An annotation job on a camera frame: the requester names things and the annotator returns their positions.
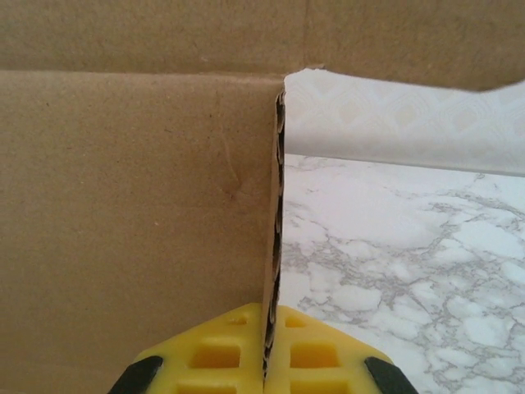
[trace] cardboard panel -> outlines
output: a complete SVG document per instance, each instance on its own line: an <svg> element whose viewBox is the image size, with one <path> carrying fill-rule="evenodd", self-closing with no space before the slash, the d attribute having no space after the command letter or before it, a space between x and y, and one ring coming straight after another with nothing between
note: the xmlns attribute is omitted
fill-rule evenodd
<svg viewBox="0 0 525 394"><path fill-rule="evenodd" d="M47 392L36 373L50 366L107 376L261 301L281 79L3 71L0 81L1 358L39 366L3 388ZM9 371L0 382L13 382Z"/></svg>
<svg viewBox="0 0 525 394"><path fill-rule="evenodd" d="M309 0L305 64L484 90L525 78L525 2Z"/></svg>
<svg viewBox="0 0 525 394"><path fill-rule="evenodd" d="M489 89L525 78L515 0L0 1L0 67L287 74Z"/></svg>
<svg viewBox="0 0 525 394"><path fill-rule="evenodd" d="M7 69L180 73L302 67L301 0L0 4L7 32L0 64Z"/></svg>

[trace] black rubber tip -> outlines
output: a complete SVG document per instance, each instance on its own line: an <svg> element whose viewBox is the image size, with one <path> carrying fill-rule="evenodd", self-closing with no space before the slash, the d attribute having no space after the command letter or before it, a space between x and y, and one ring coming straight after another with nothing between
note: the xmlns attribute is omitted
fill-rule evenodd
<svg viewBox="0 0 525 394"><path fill-rule="evenodd" d="M152 355L130 365L108 394L146 394L163 361L162 357Z"/></svg>
<svg viewBox="0 0 525 394"><path fill-rule="evenodd" d="M382 394L418 394L401 369L395 365L376 357L368 357L364 363Z"/></svg>

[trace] cardboard box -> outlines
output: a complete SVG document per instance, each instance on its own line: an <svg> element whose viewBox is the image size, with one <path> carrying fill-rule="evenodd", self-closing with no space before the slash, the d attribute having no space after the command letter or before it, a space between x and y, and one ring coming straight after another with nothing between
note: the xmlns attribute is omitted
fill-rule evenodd
<svg viewBox="0 0 525 394"><path fill-rule="evenodd" d="M513 0L0 4L5 393L106 392L142 349L253 301L272 332L285 74L525 76Z"/></svg>

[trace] cardboard edge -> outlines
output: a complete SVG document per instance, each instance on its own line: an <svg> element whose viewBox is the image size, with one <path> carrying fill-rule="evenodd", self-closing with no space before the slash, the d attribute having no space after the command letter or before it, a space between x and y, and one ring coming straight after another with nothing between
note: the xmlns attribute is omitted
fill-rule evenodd
<svg viewBox="0 0 525 394"><path fill-rule="evenodd" d="M271 258L265 270L264 300L262 303L262 333L264 335L262 372L266 379L268 362L272 353L276 329L277 304L281 284L282 216L285 184L285 91L276 98L276 140L274 163L276 164L276 193L272 199Z"/></svg>

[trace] marble surface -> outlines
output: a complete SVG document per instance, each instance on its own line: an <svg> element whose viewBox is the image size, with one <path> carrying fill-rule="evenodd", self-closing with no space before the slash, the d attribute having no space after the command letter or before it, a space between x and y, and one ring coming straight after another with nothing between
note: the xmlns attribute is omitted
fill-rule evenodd
<svg viewBox="0 0 525 394"><path fill-rule="evenodd" d="M282 305L423 393L525 392L525 178L286 157Z"/></svg>

